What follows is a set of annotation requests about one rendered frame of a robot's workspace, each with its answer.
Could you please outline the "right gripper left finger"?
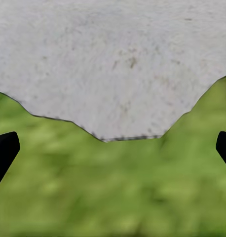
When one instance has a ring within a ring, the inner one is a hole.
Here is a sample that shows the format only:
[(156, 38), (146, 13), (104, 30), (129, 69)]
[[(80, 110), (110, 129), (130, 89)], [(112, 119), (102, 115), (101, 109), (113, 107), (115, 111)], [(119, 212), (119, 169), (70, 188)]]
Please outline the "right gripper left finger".
[(17, 132), (0, 135), (0, 182), (20, 151)]

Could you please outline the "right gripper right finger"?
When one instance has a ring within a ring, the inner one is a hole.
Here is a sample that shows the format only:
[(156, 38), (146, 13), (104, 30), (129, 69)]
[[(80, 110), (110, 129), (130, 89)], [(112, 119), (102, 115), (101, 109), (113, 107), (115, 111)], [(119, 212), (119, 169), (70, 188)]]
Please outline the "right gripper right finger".
[(226, 132), (221, 131), (216, 142), (216, 150), (226, 163)]

